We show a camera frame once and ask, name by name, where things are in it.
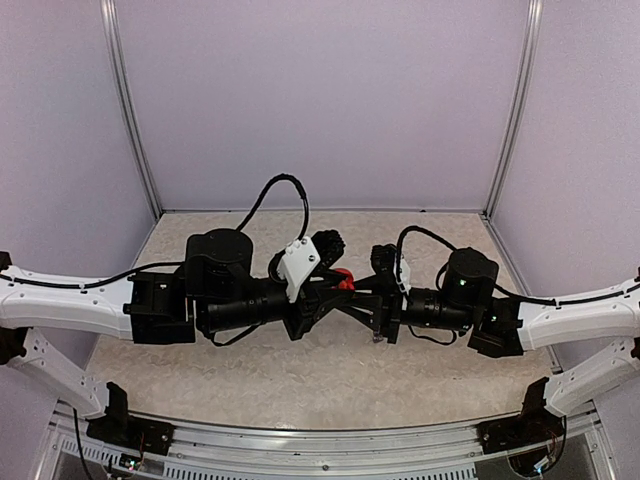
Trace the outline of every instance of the black wire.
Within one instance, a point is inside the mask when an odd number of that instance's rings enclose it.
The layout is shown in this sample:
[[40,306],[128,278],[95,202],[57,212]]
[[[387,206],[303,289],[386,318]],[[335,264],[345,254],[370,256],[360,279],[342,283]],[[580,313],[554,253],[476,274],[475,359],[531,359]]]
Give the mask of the black wire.
[[514,300],[519,300],[521,302],[534,303],[536,305],[546,305],[546,306],[556,306],[556,301],[548,298],[535,298],[535,297],[527,297],[526,295],[520,295],[518,293],[513,293],[506,288],[495,284],[495,289],[500,293],[506,295],[509,298],[513,298]]
[[31,280],[29,278],[11,278],[6,275],[0,275],[0,279],[6,280],[12,283],[21,283],[24,285],[33,285],[36,287],[47,287],[47,288],[60,288],[64,290],[82,290],[89,288],[98,288],[104,287],[105,285],[109,285],[110,283],[116,282],[122,278],[128,277],[129,275],[133,275],[134,273],[142,272],[143,270],[149,270],[151,268],[158,267],[177,267],[182,265],[182,262],[156,262],[149,263],[147,265],[142,265],[140,267],[132,268],[131,270],[127,270],[126,272],[119,273],[114,275],[113,277],[107,278],[105,280],[100,280],[94,283],[86,283],[84,285],[80,285],[79,283],[52,283],[52,282],[41,282],[39,280]]
[[567,443],[567,417],[566,416],[562,417],[562,426],[564,427],[564,433],[562,434],[562,445],[560,445],[560,451],[558,452],[558,456],[555,457],[555,459],[553,460],[553,463],[549,466],[549,468],[547,468],[542,472],[543,474],[546,474],[551,470],[553,470],[555,466],[558,465],[558,463],[560,463],[560,459],[562,458],[562,454],[564,453],[564,446]]
[[298,235],[298,240],[301,240],[302,237],[305,236],[305,234],[307,233],[307,227],[309,226],[309,201],[307,200],[307,192],[302,186],[302,182],[300,182],[300,180],[298,180],[296,177],[288,173],[281,173],[280,175],[276,175],[275,177],[273,177],[271,180],[267,182],[267,184],[264,186],[264,188],[260,192],[260,195],[258,195],[258,199],[253,204],[253,207],[251,207],[251,210],[249,211],[247,216],[244,217],[244,220],[240,222],[240,225],[236,227],[236,230],[242,231],[242,229],[247,226],[247,224],[251,221],[253,216],[256,214],[256,212],[260,208],[260,205],[262,205],[262,201],[267,196],[267,193],[269,193],[269,190],[271,190],[271,187],[273,187],[276,183],[282,182],[282,181],[291,182],[293,186],[296,187],[296,190],[300,195],[300,199],[302,200],[302,206],[304,208],[304,220],[302,223],[302,229],[300,230],[300,234]]
[[436,340],[433,337],[429,337],[428,335],[418,335],[416,332],[413,331],[413,327],[411,325],[408,325],[408,327],[409,327],[409,331],[411,332],[411,335],[413,335],[414,337],[419,338],[420,340],[429,340],[430,342],[437,343],[438,345],[443,345],[445,347],[448,347],[449,345],[453,345],[454,343],[456,343],[456,340],[458,340],[458,334],[453,330],[451,331],[452,333],[451,341],[443,342],[441,340]]
[[[304,219],[302,221],[302,228],[300,229],[300,234],[298,235],[298,240],[301,240],[302,237],[305,236],[305,234],[307,233],[307,228],[309,227],[309,200],[307,199],[307,192],[305,191],[304,186],[302,185],[302,182],[298,180],[296,177],[294,177],[293,175],[290,175],[288,173],[281,173],[280,175],[276,175],[275,177],[273,177],[271,180],[267,182],[267,184],[262,188],[260,195],[258,195],[258,198],[253,204],[253,207],[251,207],[251,210],[249,211],[247,216],[244,217],[244,220],[240,222],[240,225],[236,227],[236,230],[240,232],[244,227],[247,226],[247,224],[251,221],[253,216],[256,214],[256,212],[260,208],[260,205],[262,205],[262,202],[267,196],[267,193],[269,193],[269,190],[271,190],[271,187],[273,187],[276,183],[282,182],[282,181],[291,182],[293,186],[296,187],[296,190],[300,195],[300,199],[302,200],[302,208],[304,210]],[[276,262],[276,257],[273,257],[268,268],[269,277],[272,280],[275,280],[277,278],[277,275],[274,275],[274,268],[272,268],[272,267],[277,267],[277,263],[274,263],[274,262]],[[229,345],[233,345],[234,343],[245,338],[247,335],[255,332],[258,329],[258,327],[260,327],[261,325],[262,324],[252,325],[246,330],[243,330],[242,332],[240,332],[238,335],[236,335],[232,339],[227,340],[226,342],[216,342],[215,340],[216,334],[214,333],[211,336],[211,341],[216,347],[228,347]]]
[[[402,230],[402,232],[400,232],[400,236],[398,237],[398,242],[396,243],[396,280],[398,283],[400,283],[400,261],[402,260],[402,245],[404,243],[404,239],[407,236],[407,234],[409,234],[410,232],[419,232],[422,233],[430,238],[432,238],[433,240],[441,243],[442,245],[444,245],[445,247],[447,247],[449,250],[451,251],[456,251],[457,248],[448,240],[445,240],[443,237],[441,237],[440,235],[438,235],[437,233],[432,232],[431,230],[427,229],[427,228],[423,228],[423,227],[419,227],[418,225],[410,225],[408,227],[406,227],[404,230]],[[438,290],[441,289],[441,287],[439,286],[439,280],[440,277],[442,276],[442,274],[445,272],[447,268],[447,264],[445,263],[442,268],[440,268],[440,271],[438,272],[438,275],[436,276],[436,288]],[[636,281],[638,282],[637,285],[634,285],[633,287],[628,288],[626,291],[623,290],[619,290],[617,292],[612,292],[612,293],[607,293],[606,295],[598,295],[595,297],[587,297],[587,298],[577,298],[575,300],[561,300],[558,301],[556,299],[553,298],[536,298],[536,297],[529,297],[526,295],[519,295],[517,293],[511,292],[509,290],[507,290],[506,288],[504,288],[501,285],[498,285],[497,283],[495,284],[495,289],[497,291],[499,291],[500,293],[502,293],[503,295],[506,295],[507,297],[513,298],[514,300],[518,300],[520,302],[527,302],[527,303],[533,303],[536,305],[545,305],[545,306],[553,306],[553,307],[563,307],[563,306],[567,306],[567,305],[580,305],[580,304],[584,304],[584,303],[591,303],[591,302],[598,302],[601,300],[607,300],[609,298],[615,298],[615,297],[619,297],[621,295],[627,295],[631,292],[635,292],[636,290],[640,289],[640,277],[638,277],[636,279]],[[410,302],[411,298],[409,297],[409,292],[403,292],[405,298]]]
[[93,480],[87,462],[84,459],[84,452],[82,451],[82,442],[80,441],[80,427],[78,427],[78,411],[73,409],[73,424],[76,427],[76,442],[78,444],[78,453],[80,454],[80,463],[82,463],[82,469],[89,480]]
[[227,340],[226,342],[216,342],[216,334],[213,333],[211,335],[211,341],[213,342],[213,344],[216,347],[228,347],[229,345],[233,345],[234,343],[242,340],[244,337],[246,337],[247,335],[255,332],[258,327],[262,326],[262,324],[259,325],[251,325],[249,328],[247,328],[246,330],[243,330],[242,332],[240,332],[238,335],[236,335],[235,337],[233,337],[231,340]]
[[[442,238],[440,235],[438,235],[437,233],[432,232],[431,230],[424,228],[424,227],[419,227],[418,225],[409,225],[408,227],[406,227],[404,230],[402,230],[402,232],[400,232],[400,236],[398,236],[398,241],[396,242],[396,280],[398,283],[400,283],[400,261],[402,260],[402,245],[404,243],[404,239],[405,237],[410,233],[410,232],[418,232],[418,233],[422,233],[423,235],[426,235],[427,237],[432,238],[433,240],[441,243],[442,245],[444,245],[445,247],[447,247],[449,250],[451,251],[456,251],[457,248],[449,241],[445,240],[444,238]],[[403,292],[405,298],[407,300],[410,300],[409,297],[409,292]]]
[[442,285],[440,285],[440,278],[442,277],[444,272],[447,271],[447,266],[448,265],[449,265],[449,263],[445,263],[442,267],[440,267],[440,270],[438,271],[438,274],[436,275],[436,288],[438,290],[442,290]]

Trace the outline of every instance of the white arm segment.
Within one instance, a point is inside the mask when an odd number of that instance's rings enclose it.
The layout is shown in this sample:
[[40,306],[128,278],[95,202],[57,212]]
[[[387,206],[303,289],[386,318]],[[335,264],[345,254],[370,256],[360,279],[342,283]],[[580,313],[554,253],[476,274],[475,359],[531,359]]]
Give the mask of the white arm segment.
[[545,408],[557,417],[638,375],[640,360],[631,356],[632,339],[619,339],[577,367],[553,375],[547,383]]
[[7,366],[22,371],[78,410],[88,420],[104,416],[109,390],[56,350],[38,329],[29,329],[24,357],[9,360]]
[[[604,290],[557,297],[558,302],[598,297],[638,285],[628,280]],[[522,303],[518,336],[523,350],[600,337],[640,337],[640,289],[597,302],[561,307]]]
[[[100,280],[33,273],[15,265],[2,274],[50,283],[84,285]],[[133,282],[126,278],[87,290],[36,287],[0,279],[0,327],[66,328],[131,340],[131,317],[123,312],[123,305],[131,302],[132,293]]]

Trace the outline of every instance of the white bracket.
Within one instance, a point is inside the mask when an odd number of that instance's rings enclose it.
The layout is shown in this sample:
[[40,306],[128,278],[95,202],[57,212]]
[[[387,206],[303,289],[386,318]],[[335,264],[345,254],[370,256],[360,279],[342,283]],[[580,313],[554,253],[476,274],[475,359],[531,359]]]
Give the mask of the white bracket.
[[287,281],[287,298],[290,303],[295,303],[300,287],[319,263],[320,254],[308,236],[291,242],[284,249],[284,255],[278,264],[278,275]]
[[617,339],[577,367],[553,375],[544,390],[545,408],[557,417],[569,415],[583,403],[637,376],[640,360],[631,356],[634,348],[633,339]]
[[400,291],[402,293],[409,293],[411,290],[411,283],[409,283],[411,280],[411,267],[404,259],[404,256],[400,259],[400,280],[398,280],[395,264],[393,266],[393,277],[396,279]]
[[56,350],[37,329],[29,329],[23,343],[24,357],[9,360],[8,367],[20,370],[46,385],[56,396],[78,410],[87,420],[104,416],[109,390]]

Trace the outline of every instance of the purple wall panel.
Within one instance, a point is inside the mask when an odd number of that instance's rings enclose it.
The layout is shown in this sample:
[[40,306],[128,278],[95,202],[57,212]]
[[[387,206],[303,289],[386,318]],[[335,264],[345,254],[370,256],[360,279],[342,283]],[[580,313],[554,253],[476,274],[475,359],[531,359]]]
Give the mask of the purple wall panel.
[[[495,224],[532,293],[640,265],[640,5],[545,2],[523,124]],[[558,348],[564,366],[603,342]],[[640,381],[597,399],[623,480],[640,469]]]
[[[528,1],[118,4],[168,209],[249,208],[287,171],[315,207],[481,210]],[[298,206],[276,189],[272,206]]]
[[[128,268],[153,221],[134,167],[99,2],[2,2],[0,250],[25,268]],[[82,364],[95,336],[47,332]],[[26,478],[55,399],[0,368],[0,478]]]

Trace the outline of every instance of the black cylindrical motor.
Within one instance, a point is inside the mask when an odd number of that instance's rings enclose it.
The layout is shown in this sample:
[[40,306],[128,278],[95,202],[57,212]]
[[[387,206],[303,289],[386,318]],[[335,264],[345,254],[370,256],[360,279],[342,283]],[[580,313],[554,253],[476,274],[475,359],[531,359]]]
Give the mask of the black cylindrical motor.
[[190,236],[185,256],[187,296],[215,303],[242,298],[241,277],[249,277],[252,255],[251,239],[237,230],[219,228]]
[[401,323],[464,333],[474,323],[479,306],[488,307],[498,276],[498,264],[472,248],[451,253],[442,290],[412,288]]
[[216,332],[279,320],[290,308],[286,284],[250,275],[253,243],[228,228],[192,235],[187,241],[185,284],[195,300],[196,327]]

